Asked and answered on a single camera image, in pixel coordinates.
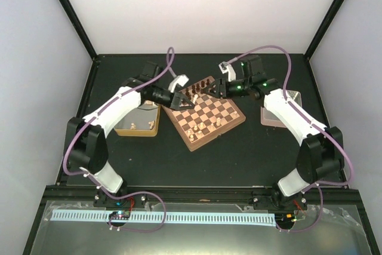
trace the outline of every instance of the white wall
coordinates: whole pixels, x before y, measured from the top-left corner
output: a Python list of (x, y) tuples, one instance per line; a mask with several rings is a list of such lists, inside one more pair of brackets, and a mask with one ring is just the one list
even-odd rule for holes
[(304, 53), (332, 0), (70, 0), (100, 53)]
[(21, 254), (91, 60), (58, 0), (0, 0), (0, 254)]
[(345, 0), (312, 58), (329, 120), (344, 134), (382, 248), (382, 0)]

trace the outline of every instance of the black enclosure frame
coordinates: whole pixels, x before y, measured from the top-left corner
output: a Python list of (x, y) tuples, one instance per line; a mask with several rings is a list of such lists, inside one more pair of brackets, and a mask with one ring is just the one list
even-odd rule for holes
[[(85, 109), (88, 104), (91, 90), (93, 88), (94, 80), (98, 71), (100, 61), (98, 60), (98, 54), (96, 53), (89, 37), (87, 36), (83, 26), (81, 25), (78, 16), (75, 13), (69, 0), (59, 0), (64, 8), (68, 18), (73, 24), (78, 36), (80, 37), (83, 45), (88, 51), (93, 63), (89, 72), (89, 76), (85, 85), (85, 90), (81, 98), (81, 102), (78, 107), (76, 116), (83, 117), (85, 115)], [(320, 107), (325, 115), (325, 124), (329, 126), (328, 119), (325, 114), (324, 106), (319, 96), (319, 91), (313, 76), (312, 69), (310, 67), (310, 58), (317, 49), (321, 39), (324, 37), (325, 32), (328, 30), (331, 22), (333, 21), (336, 13), (339, 11), (344, 0), (333, 0), (329, 10), (327, 11), (321, 25), (319, 26), (316, 34), (314, 35), (308, 49), (304, 53), (304, 59), (306, 65), (309, 67), (310, 76), (315, 85), (316, 94), (320, 99)], [(162, 197), (165, 202), (199, 202), (201, 198), (208, 198), (210, 203), (237, 203), (247, 204), (248, 199), (252, 198), (254, 194), (262, 193), (265, 188), (147, 188), (147, 191), (155, 192)], [(365, 229), (369, 246), (373, 254), (380, 254), (377, 242), (371, 229), (370, 222), (368, 220), (365, 207), (363, 206), (361, 196), (357, 190), (349, 189), (347, 186), (342, 188), (323, 188), (323, 194), (326, 204), (338, 204), (338, 205), (356, 205), (363, 227)], [(129, 188), (129, 192), (138, 191), (136, 188)], [(92, 186), (66, 186), (66, 176), (62, 173), (62, 169), (59, 172), (57, 178), (57, 185), (47, 186), (43, 194), (40, 206), (38, 208), (34, 223), (32, 225), (24, 253), (30, 254), (33, 247), (39, 223), (41, 221), (44, 208), (49, 200), (79, 200), (79, 201), (94, 201), (94, 197), (97, 194), (97, 190)], [(319, 194), (317, 190), (311, 190), (305, 195), (310, 204), (319, 204)]]

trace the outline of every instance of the wooden chessboard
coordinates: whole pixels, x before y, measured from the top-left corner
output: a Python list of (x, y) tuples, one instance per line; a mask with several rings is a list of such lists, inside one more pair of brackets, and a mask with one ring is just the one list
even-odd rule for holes
[[(207, 80), (213, 82), (214, 78), (210, 76), (200, 80), (194, 84), (194, 87), (197, 87), (197, 84), (199, 84), (199, 87), (202, 87), (202, 81), (205, 84)], [(192, 86), (181, 90), (183, 94), (186, 94), (188, 89), (187, 91), (190, 93), (191, 99), (194, 96)], [(213, 98), (202, 94), (200, 89), (196, 89), (195, 94), (199, 97), (196, 99), (195, 108), (192, 110), (175, 111), (164, 108), (187, 147), (192, 152), (245, 121), (245, 115), (239, 110), (233, 100)]]

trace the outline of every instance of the black table surface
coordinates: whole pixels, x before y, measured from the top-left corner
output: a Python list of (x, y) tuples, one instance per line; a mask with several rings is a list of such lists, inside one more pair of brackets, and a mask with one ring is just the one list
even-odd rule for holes
[[(172, 66), (186, 74), (188, 84), (207, 76), (222, 78), (218, 64), (236, 55), (178, 54)], [(269, 78), (284, 81), (287, 60), (283, 54), (260, 54)], [(315, 92), (308, 63), (302, 54), (292, 54), (288, 89), (301, 93), (304, 109), (320, 122), (324, 111)], [(147, 61), (165, 66), (165, 55), (104, 55), (95, 77), (86, 114), (111, 98), (129, 77), (140, 74)], [(234, 65), (238, 78), (241, 71)], [(166, 74), (159, 85), (172, 80)], [(114, 131), (107, 138), (109, 162), (130, 186), (251, 187), (271, 186), (295, 168), (298, 143), (286, 128), (263, 126), (260, 105), (249, 97), (234, 99), (246, 121), (201, 148), (190, 152), (162, 111), (155, 137), (120, 137)], [(338, 173), (327, 179), (340, 181)], [(82, 176), (72, 176), (68, 185), (90, 185)]]

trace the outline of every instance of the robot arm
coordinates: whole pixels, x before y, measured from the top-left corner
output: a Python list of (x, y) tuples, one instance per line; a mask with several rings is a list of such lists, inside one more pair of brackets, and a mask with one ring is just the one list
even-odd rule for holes
[[(122, 177), (116, 173), (108, 162), (106, 137), (113, 127), (129, 112), (139, 107), (145, 100), (164, 105), (174, 110), (194, 108), (195, 105), (182, 93), (168, 91), (155, 85), (148, 85), (139, 91), (130, 91), (159, 74), (157, 66), (145, 68), (143, 74), (128, 79), (123, 87), (105, 104), (93, 113), (81, 118), (72, 118), (67, 124), (64, 152), (78, 130), (91, 121), (90, 125), (76, 141), (69, 154), (70, 167), (82, 170), (85, 175), (93, 174), (97, 181), (109, 192), (117, 193), (124, 184)], [(184, 79), (176, 84), (184, 85)]]
[(205, 87), (204, 92), (217, 98), (252, 96), (255, 100), (261, 100), (262, 105), (276, 115), (292, 132), (300, 145), (300, 151), (296, 168), (277, 182), (277, 201), (287, 200), (329, 173), (343, 169), (342, 154), (317, 129), (313, 128), (312, 124), (325, 130), (340, 145), (343, 145), (341, 131), (336, 127), (328, 129), (289, 96), (285, 100), (277, 80), (267, 79), (259, 56), (247, 57), (241, 65), (244, 79), (234, 81), (217, 79)]

